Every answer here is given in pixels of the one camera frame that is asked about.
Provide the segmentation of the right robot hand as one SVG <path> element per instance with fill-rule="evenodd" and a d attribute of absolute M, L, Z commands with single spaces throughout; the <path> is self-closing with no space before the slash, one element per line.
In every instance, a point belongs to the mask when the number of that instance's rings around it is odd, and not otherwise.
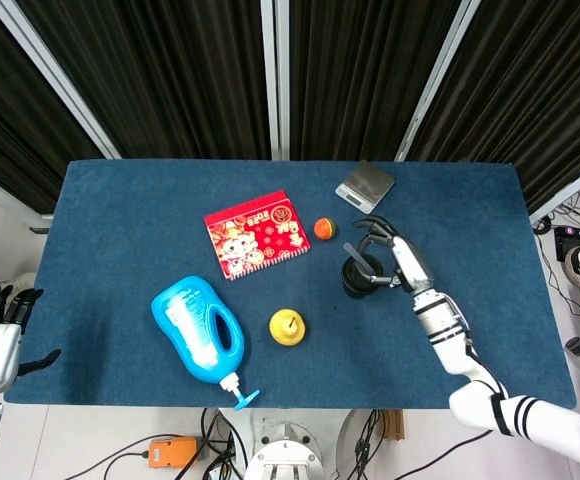
<path fill-rule="evenodd" d="M 359 276 L 373 286 L 389 288 L 401 287 L 412 296 L 422 294 L 433 287 L 433 279 L 416 248 L 402 236 L 385 218 L 367 215 L 364 219 L 352 223 L 357 229 L 365 229 L 366 235 L 361 239 L 357 249 L 349 253 Z M 369 244 L 388 248 L 395 261 L 395 274 L 387 277 L 375 272 L 364 257 L 364 250 Z"/>

